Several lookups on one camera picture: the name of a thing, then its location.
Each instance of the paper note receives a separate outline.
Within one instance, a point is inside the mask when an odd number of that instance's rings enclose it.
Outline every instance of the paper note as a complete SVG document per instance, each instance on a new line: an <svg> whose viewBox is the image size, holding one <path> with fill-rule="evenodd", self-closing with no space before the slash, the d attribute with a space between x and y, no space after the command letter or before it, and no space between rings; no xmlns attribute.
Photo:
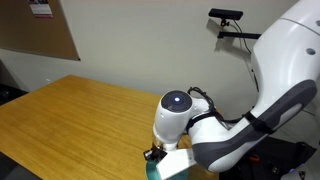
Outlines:
<svg viewBox="0 0 320 180"><path fill-rule="evenodd" d="M32 13L37 18L53 18L48 0L29 0Z"/></svg>

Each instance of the beige wall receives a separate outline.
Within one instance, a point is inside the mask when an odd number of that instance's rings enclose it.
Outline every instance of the beige wall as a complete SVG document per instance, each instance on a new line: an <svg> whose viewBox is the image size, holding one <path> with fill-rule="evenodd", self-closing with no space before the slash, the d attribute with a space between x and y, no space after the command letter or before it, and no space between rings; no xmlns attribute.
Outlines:
<svg viewBox="0 0 320 180"><path fill-rule="evenodd" d="M233 43L217 41L215 33L219 29L215 23L219 20L209 20L208 12L213 7L241 10L244 16L239 24L243 31L263 33L296 2L61 1L81 62L0 50L5 66L2 83L33 91L74 74L157 94L199 86L215 100L226 118L248 111L255 104L257 93L248 71L246 50L238 49L238 39ZM255 41L247 42L252 49ZM309 130L299 129L300 123L307 124ZM300 113L276 135L315 143L312 137L319 134L320 128L315 123L315 118Z"/></svg>

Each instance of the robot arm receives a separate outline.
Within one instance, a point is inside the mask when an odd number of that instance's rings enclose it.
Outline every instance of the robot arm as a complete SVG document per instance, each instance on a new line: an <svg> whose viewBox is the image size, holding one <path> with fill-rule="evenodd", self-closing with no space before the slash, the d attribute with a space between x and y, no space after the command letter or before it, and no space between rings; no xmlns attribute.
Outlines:
<svg viewBox="0 0 320 180"><path fill-rule="evenodd" d="M300 112L317 93L319 8L317 0L299 1L256 42L252 65L260 89L259 98L254 108L234 127L226 128L217 114L208 112L205 100L186 93L182 95L183 101L189 104L181 109L176 107L179 111L174 106L180 104L172 105L170 109L170 105L164 103L168 101L166 94L155 117L153 132L161 142L156 146L164 151L174 151L187 128L195 161L209 171L223 172ZM175 96L169 101L177 103ZM161 174L165 169L158 168L158 171Z"/></svg>

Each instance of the cork board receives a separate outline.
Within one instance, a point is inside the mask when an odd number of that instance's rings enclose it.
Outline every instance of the cork board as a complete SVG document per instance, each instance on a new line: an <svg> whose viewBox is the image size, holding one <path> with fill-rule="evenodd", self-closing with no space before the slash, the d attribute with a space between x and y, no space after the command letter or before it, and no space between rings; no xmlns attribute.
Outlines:
<svg viewBox="0 0 320 180"><path fill-rule="evenodd" d="M47 2L52 18L36 17L28 0L0 0L0 48L80 60L59 0Z"/></svg>

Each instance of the wooden table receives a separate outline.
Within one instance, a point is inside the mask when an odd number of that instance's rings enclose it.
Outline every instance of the wooden table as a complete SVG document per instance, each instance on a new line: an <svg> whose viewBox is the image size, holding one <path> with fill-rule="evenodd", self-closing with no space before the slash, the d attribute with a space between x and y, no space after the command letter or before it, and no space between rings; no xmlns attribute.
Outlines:
<svg viewBox="0 0 320 180"><path fill-rule="evenodd" d="M142 180L159 99L67 76L0 106L0 151L43 179ZM189 170L189 179L217 177Z"/></svg>

